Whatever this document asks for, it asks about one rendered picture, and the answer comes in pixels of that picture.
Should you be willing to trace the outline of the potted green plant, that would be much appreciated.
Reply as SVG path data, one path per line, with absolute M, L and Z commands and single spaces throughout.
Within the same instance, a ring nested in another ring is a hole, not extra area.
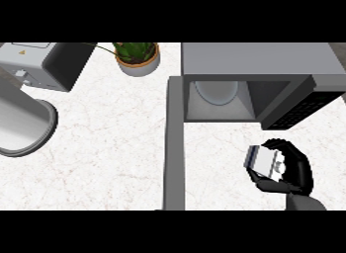
M 100 46 L 115 56 L 121 71 L 131 77 L 147 76 L 159 67 L 161 50 L 155 42 L 115 42 L 113 49 Z

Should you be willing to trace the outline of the grey microwave door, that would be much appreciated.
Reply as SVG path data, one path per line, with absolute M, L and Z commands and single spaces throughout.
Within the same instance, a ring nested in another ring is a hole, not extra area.
M 167 94 L 164 211 L 184 210 L 181 78 L 171 76 Z

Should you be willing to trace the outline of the glass microwave turntable plate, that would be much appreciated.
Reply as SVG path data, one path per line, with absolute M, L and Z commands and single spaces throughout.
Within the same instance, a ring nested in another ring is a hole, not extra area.
M 201 98 L 215 106 L 232 102 L 237 94 L 239 84 L 236 81 L 196 81 L 195 90 Z

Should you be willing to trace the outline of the white milk carton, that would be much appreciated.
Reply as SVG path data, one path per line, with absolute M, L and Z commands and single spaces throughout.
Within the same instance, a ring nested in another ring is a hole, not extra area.
M 251 145 L 243 167 L 277 182 L 286 171 L 285 157 L 277 150 L 270 150 L 261 145 Z

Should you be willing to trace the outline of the grey microwave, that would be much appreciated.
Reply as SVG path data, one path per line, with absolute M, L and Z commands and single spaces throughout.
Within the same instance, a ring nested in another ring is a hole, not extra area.
M 346 93 L 346 70 L 325 42 L 184 42 L 180 75 L 189 123 L 286 130 Z M 236 81 L 232 102 L 211 105 L 196 81 Z

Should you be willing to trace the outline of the white and black toaster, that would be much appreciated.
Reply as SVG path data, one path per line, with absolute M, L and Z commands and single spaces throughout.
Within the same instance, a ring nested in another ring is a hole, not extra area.
M 69 92 L 96 42 L 5 42 L 0 66 L 26 85 Z

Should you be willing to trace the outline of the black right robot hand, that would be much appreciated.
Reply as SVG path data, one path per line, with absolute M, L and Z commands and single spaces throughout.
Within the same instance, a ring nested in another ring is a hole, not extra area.
M 246 169 L 251 181 L 263 192 L 295 194 L 307 196 L 313 189 L 313 178 L 310 164 L 305 155 L 300 152 L 289 141 L 271 138 L 263 146 L 270 150 L 277 150 L 285 157 L 286 171 L 276 182 L 260 176 L 252 169 Z

